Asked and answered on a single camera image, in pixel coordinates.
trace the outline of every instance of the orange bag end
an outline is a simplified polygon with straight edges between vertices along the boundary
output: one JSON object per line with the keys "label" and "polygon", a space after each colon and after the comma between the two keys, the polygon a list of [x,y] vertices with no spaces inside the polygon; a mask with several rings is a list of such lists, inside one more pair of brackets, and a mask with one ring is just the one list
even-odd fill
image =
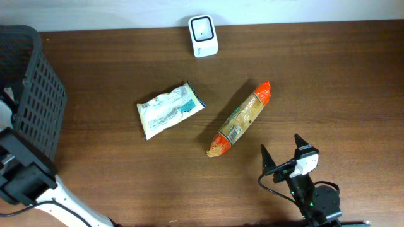
{"label": "orange bag end", "polygon": [[206,154],[211,157],[216,157],[222,155],[228,149],[231,148],[230,142],[220,133],[216,134],[213,138],[212,143],[210,144],[210,150],[206,152]]}
{"label": "orange bag end", "polygon": [[265,81],[258,86],[254,93],[258,96],[261,102],[266,105],[270,101],[271,98],[271,85],[269,81]]}

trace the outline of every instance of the white plastic device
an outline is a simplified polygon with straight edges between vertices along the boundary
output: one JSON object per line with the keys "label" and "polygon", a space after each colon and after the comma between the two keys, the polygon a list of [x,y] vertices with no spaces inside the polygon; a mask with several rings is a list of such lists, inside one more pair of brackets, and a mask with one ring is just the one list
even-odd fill
{"label": "white plastic device", "polygon": [[208,15],[194,16],[188,21],[195,57],[206,57],[218,52],[213,19]]}
{"label": "white plastic device", "polygon": [[[114,226],[111,220],[104,215],[101,215],[89,208],[84,202],[79,200],[73,193],[71,193],[63,184],[58,175],[55,176],[57,187],[55,189],[48,189],[37,198],[37,202],[56,201],[68,209],[72,210],[92,227],[112,227]],[[86,224],[71,213],[63,208],[54,204],[43,204],[37,206],[36,209],[43,210],[48,214],[54,216],[66,226],[69,227],[86,227]]]}
{"label": "white plastic device", "polygon": [[310,155],[305,158],[296,160],[295,171],[289,175],[290,178],[298,175],[305,175],[317,167],[318,154]]}

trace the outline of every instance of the wire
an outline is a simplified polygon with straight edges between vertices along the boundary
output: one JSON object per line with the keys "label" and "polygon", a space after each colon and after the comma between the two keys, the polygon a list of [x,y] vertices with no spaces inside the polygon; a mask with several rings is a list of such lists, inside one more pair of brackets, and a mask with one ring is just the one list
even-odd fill
{"label": "wire", "polygon": [[261,183],[261,179],[262,179],[263,177],[265,177],[265,176],[267,176],[267,175],[271,175],[271,174],[274,173],[275,171],[276,171],[276,169],[275,169],[275,170],[270,170],[270,171],[268,171],[267,173],[263,173],[261,176],[259,176],[259,178],[258,178],[258,184],[259,184],[259,186],[261,186],[263,189],[267,190],[268,192],[272,192],[272,193],[274,193],[275,195],[278,195],[278,196],[280,196],[280,197],[282,197],[282,198],[284,198],[284,199],[289,200],[290,202],[293,202],[293,204],[295,204],[295,205],[299,208],[299,210],[301,210],[302,212],[304,212],[304,214],[305,214],[306,217],[307,217],[306,220],[307,220],[307,222],[309,223],[309,226],[310,226],[310,227],[314,227],[312,221],[310,220],[309,213],[307,212],[307,210],[306,210],[304,207],[301,207],[301,206],[300,206],[296,201],[294,201],[293,199],[291,199],[291,198],[289,198],[289,197],[287,197],[287,196],[285,196],[285,195],[282,195],[281,193],[279,193],[279,192],[277,192],[277,191],[274,191],[274,190],[268,188],[267,186],[265,186],[265,185],[263,185],[263,184]]}
{"label": "wire", "polygon": [[29,211],[29,210],[31,210],[31,209],[33,209],[33,208],[36,208],[36,207],[41,206],[41,205],[44,205],[44,204],[53,204],[53,205],[56,205],[56,206],[58,206],[58,207],[64,209],[65,211],[69,212],[69,213],[72,214],[74,217],[78,218],[80,221],[82,221],[82,222],[83,222],[85,225],[87,225],[88,227],[91,227],[90,224],[88,224],[88,222],[87,222],[84,218],[82,218],[80,215],[76,214],[74,211],[70,210],[69,208],[65,207],[64,205],[62,205],[62,204],[60,204],[60,203],[58,203],[58,202],[56,202],[56,201],[39,202],[39,203],[37,203],[37,204],[34,204],[34,205],[32,205],[32,206],[29,206],[29,207],[26,207],[26,208],[21,209],[21,210],[16,211],[16,212],[12,212],[12,213],[9,213],[9,214],[0,214],[0,218],[10,218],[10,217],[14,217],[14,216],[17,216],[17,215],[19,215],[19,214],[22,214],[22,213],[24,213],[24,212],[27,212],[27,211]]}

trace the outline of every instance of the orange packaging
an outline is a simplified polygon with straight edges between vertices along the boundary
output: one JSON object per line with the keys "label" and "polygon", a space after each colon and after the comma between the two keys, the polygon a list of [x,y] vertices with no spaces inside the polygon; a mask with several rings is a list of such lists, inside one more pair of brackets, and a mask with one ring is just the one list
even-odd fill
{"label": "orange packaging", "polygon": [[270,98],[271,85],[269,81],[265,81],[234,110],[213,138],[210,150],[206,154],[209,157],[216,157],[230,149],[254,122]]}

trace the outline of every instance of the black bracket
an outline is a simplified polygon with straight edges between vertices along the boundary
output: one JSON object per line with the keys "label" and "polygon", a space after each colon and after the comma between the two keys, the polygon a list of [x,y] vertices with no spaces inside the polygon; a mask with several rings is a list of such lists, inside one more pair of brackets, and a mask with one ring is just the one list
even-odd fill
{"label": "black bracket", "polygon": [[51,160],[11,128],[0,132],[0,162],[0,197],[10,204],[35,204],[57,186]]}

